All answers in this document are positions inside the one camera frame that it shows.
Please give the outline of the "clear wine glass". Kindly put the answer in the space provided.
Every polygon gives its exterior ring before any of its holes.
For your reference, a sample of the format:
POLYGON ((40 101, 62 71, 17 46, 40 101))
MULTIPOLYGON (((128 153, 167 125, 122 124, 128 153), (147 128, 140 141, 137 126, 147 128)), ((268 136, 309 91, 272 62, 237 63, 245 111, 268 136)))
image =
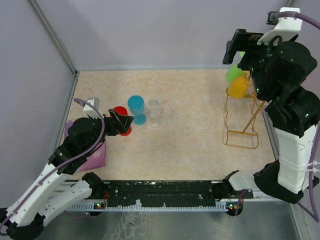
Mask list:
POLYGON ((150 119, 151 125, 157 127, 159 125, 160 116, 162 113, 162 107, 158 100, 150 99, 147 102, 147 113, 150 119))

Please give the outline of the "red plastic wine glass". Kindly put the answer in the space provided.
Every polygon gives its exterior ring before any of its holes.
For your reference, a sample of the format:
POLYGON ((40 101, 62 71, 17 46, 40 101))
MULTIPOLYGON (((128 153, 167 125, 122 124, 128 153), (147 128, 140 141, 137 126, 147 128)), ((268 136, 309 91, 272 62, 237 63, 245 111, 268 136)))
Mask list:
MULTIPOLYGON (((124 107, 124 106, 116 106, 114 108, 115 112, 117 114, 119 114, 120 116, 120 119, 122 120, 124 117, 127 117, 128 116, 128 111, 127 109, 124 107)), ((130 135, 130 133, 132 132, 132 127, 130 126, 127 130, 126 133, 121 133, 120 135, 123 136, 123 137, 126 137, 128 135, 130 135)))

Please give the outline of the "orange wine glass front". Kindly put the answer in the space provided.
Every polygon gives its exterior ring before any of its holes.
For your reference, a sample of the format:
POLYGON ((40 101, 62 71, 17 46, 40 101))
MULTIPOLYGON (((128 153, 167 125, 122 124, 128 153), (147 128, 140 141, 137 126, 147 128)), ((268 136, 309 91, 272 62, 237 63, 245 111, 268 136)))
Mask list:
POLYGON ((248 72, 245 71, 239 76, 233 78, 228 87, 227 94, 234 99, 242 99, 249 88, 248 72))

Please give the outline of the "blue plastic wine glass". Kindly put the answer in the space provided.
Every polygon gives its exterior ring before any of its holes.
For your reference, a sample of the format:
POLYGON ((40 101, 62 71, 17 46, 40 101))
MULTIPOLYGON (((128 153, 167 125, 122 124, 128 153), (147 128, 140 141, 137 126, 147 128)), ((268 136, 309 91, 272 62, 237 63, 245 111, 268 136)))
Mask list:
POLYGON ((128 108, 134 116, 133 122, 138 125, 144 125, 147 121, 145 112, 145 102, 140 95, 133 95, 127 101, 128 108))

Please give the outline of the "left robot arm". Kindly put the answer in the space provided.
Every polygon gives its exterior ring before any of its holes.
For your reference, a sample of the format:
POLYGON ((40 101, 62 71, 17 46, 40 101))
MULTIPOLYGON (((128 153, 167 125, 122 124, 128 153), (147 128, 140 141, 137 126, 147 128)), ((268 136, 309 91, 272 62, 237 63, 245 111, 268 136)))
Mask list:
POLYGON ((56 216, 80 200, 101 197, 104 182, 95 173, 86 173, 70 189, 50 199, 56 188, 87 162, 107 136, 126 133, 133 116, 110 109, 100 119, 78 118, 68 128, 68 136, 55 149, 48 163, 29 189, 8 208, 0 210, 0 225, 12 240, 36 239, 56 216))

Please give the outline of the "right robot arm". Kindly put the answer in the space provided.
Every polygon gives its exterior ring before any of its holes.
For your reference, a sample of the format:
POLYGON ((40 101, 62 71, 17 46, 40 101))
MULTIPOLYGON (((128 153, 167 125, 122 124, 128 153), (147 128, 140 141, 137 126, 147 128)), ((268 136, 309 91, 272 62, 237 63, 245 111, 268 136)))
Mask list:
POLYGON ((233 171, 225 180, 223 192, 235 198, 241 190, 259 189, 266 195, 296 204, 305 190, 316 187, 320 179, 311 167, 312 147, 320 122, 319 97, 302 83, 317 67, 310 50, 296 41, 274 36, 259 44, 261 33, 237 29, 226 44, 223 64, 233 62, 236 52, 244 52, 239 68, 248 71, 256 97, 268 102, 265 112, 272 122, 278 159, 261 170, 233 171))

